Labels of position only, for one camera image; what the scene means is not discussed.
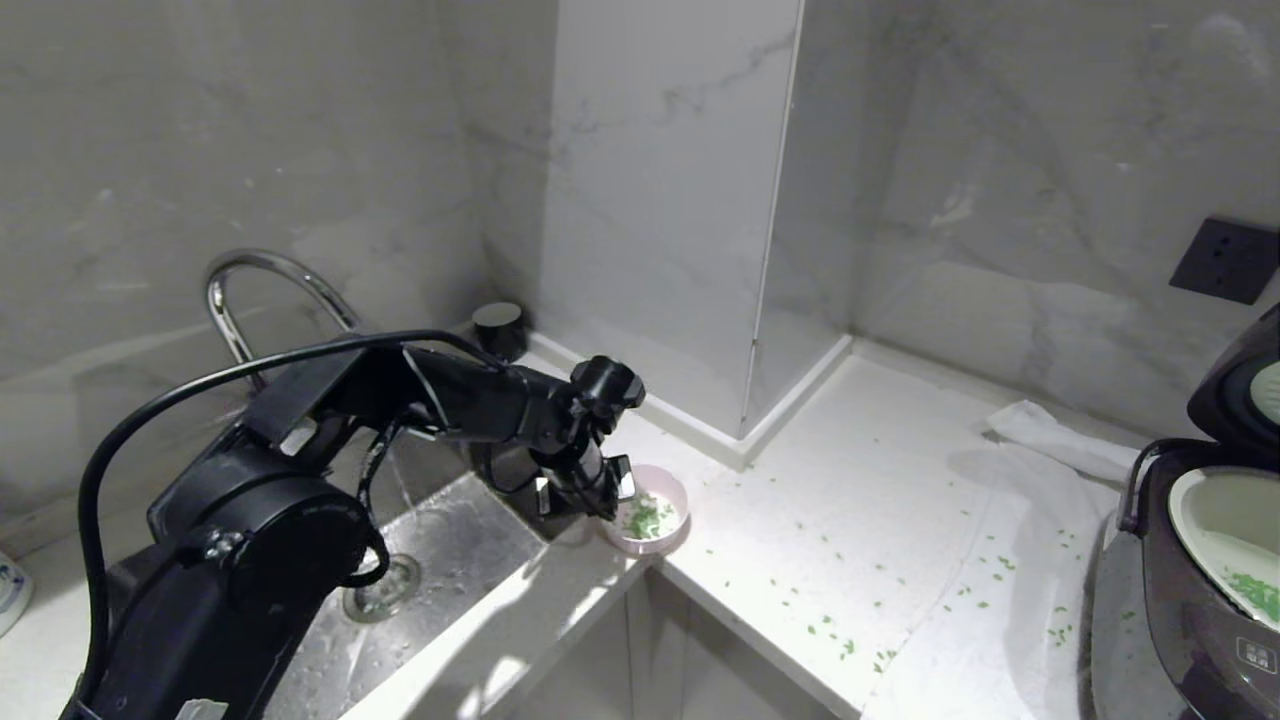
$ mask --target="chrome faucet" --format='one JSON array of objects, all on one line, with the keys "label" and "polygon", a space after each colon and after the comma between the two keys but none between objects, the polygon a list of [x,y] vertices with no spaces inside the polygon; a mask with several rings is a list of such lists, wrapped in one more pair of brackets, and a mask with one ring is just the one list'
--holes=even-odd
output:
[{"label": "chrome faucet", "polygon": [[[205,302],[209,305],[209,316],[212,318],[214,327],[227,341],[227,347],[230,348],[236,363],[248,363],[253,359],[253,351],[250,350],[244,334],[241,333],[236,318],[232,316],[230,307],[227,306],[227,278],[241,268],[260,268],[292,281],[324,307],[343,332],[352,332],[361,324],[360,316],[338,295],[338,291],[306,265],[266,250],[232,250],[219,255],[209,264]],[[252,383],[255,393],[266,387],[266,379],[261,374],[255,373],[248,377],[248,380]]]}]

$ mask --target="cabinet door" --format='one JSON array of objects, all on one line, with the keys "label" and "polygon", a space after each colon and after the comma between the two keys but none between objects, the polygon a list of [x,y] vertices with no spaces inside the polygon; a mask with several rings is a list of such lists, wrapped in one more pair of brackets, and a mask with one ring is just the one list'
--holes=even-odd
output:
[{"label": "cabinet door", "polygon": [[621,598],[508,720],[631,720],[631,661]]},{"label": "cabinet door", "polygon": [[627,594],[635,720],[835,720],[689,596],[649,573]]}]

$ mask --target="electrical outlet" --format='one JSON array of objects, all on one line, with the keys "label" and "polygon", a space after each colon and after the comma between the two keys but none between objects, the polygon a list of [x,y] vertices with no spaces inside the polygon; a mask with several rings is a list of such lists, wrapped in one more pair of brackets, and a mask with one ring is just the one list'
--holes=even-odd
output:
[{"label": "electrical outlet", "polygon": [[1201,224],[1169,284],[1253,305],[1280,263],[1276,231],[1210,218]]}]

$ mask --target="white countertop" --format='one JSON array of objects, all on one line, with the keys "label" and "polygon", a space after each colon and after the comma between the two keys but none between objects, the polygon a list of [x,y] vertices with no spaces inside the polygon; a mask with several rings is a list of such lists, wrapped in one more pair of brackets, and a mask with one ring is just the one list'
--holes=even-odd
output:
[{"label": "white countertop", "polygon": [[[689,537],[655,566],[837,715],[1074,720],[1083,578],[1119,493],[983,437],[1019,398],[859,342],[745,473],[634,414],[605,450],[690,491]],[[109,550],[141,539],[123,524],[108,523]],[[37,596],[0,638],[0,697],[6,714],[56,716],[87,635],[78,547],[22,565]],[[580,523],[346,719],[420,702],[500,716],[646,566]]]}]

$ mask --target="stainless steel sink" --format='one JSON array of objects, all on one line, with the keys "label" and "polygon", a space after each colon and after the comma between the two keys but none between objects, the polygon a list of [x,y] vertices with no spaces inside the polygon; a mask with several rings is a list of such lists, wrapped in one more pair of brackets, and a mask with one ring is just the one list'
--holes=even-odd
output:
[{"label": "stainless steel sink", "polygon": [[[435,454],[434,466],[440,465],[442,450],[426,448],[429,456]],[[375,511],[380,505],[403,509],[413,495],[422,495],[421,482],[413,482],[421,470],[412,468],[431,465],[422,464],[430,457],[421,451],[419,447],[410,459],[403,450],[388,457],[375,478],[375,491],[383,488],[374,493]],[[500,457],[495,464],[499,477],[531,468],[520,454]],[[355,461],[355,454],[344,451],[335,462],[335,478]],[[531,506],[527,498],[499,497],[471,473],[429,489],[424,500],[383,524],[394,556],[387,578],[362,592],[339,589],[325,601],[276,688],[266,719],[338,717],[536,556],[566,525],[521,516],[520,510]]]}]

